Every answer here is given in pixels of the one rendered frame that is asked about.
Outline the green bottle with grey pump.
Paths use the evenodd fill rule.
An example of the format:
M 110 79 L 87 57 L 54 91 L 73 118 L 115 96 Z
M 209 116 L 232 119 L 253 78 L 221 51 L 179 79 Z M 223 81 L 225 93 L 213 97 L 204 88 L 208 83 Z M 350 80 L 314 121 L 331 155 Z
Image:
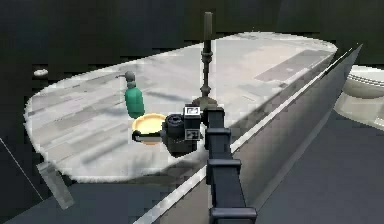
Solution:
M 138 118 L 145 114 L 142 91 L 136 85 L 136 76 L 132 71 L 127 71 L 117 78 L 124 77 L 126 81 L 126 91 L 124 93 L 126 109 L 131 118 Z

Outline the yellow bowl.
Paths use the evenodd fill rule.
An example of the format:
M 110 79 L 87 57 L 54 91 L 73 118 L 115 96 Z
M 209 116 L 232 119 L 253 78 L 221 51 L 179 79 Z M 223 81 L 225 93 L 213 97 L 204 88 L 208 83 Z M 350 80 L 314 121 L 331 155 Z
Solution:
M 157 113 L 145 114 L 143 116 L 138 117 L 132 123 L 132 133 L 135 130 L 138 130 L 142 133 L 154 133 L 161 132 L 162 124 L 165 121 L 166 116 Z M 145 145 L 156 145 L 159 142 L 139 142 Z

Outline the dark candlestick holder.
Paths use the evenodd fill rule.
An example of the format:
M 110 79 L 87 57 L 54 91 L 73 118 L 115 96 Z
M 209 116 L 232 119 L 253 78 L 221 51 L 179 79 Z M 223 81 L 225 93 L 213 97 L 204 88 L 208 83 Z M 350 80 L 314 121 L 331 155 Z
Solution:
M 194 105 L 198 105 L 201 110 L 209 107 L 210 105 L 217 105 L 217 101 L 209 97 L 209 93 L 211 92 L 211 88 L 209 86 L 209 64 L 212 61 L 212 49 L 211 49 L 211 41 L 205 40 L 204 47 L 201 51 L 202 62 L 203 62 L 203 85 L 200 87 L 202 96 L 196 98 L 192 101 Z

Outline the grey oval table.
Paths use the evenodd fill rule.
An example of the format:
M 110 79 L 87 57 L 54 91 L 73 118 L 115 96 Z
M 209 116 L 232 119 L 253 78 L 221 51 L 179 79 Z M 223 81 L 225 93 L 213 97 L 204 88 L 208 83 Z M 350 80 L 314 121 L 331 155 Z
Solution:
M 132 141 L 122 74 L 132 71 L 149 113 L 168 115 L 199 96 L 203 46 L 194 44 L 94 70 L 52 84 L 32 96 L 25 128 L 34 149 L 78 183 L 132 184 L 173 189 L 195 180 L 206 151 L 172 157 L 164 145 Z M 232 146 L 244 149 L 241 175 L 249 203 L 266 199 L 278 184 L 277 114 L 285 101 L 326 69 L 337 48 L 302 36 L 247 32 L 215 40 L 209 84 L 225 109 Z

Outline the olive candle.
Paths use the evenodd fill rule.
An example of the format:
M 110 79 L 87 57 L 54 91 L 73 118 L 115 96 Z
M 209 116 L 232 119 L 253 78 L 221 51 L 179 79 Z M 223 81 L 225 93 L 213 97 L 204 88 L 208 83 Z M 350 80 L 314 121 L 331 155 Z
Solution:
M 213 31 L 213 13 L 204 13 L 204 40 L 208 41 L 211 39 Z

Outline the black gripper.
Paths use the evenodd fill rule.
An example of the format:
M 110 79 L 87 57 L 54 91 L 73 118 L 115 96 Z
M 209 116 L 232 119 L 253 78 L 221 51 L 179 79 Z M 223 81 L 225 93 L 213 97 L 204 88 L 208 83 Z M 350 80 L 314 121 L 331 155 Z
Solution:
M 132 139 L 136 142 L 159 142 L 162 140 L 173 157 L 185 156 L 197 150 L 197 142 L 201 139 L 200 129 L 186 129 L 181 114 L 170 114 L 162 123 L 160 132 L 142 133 L 135 130 Z

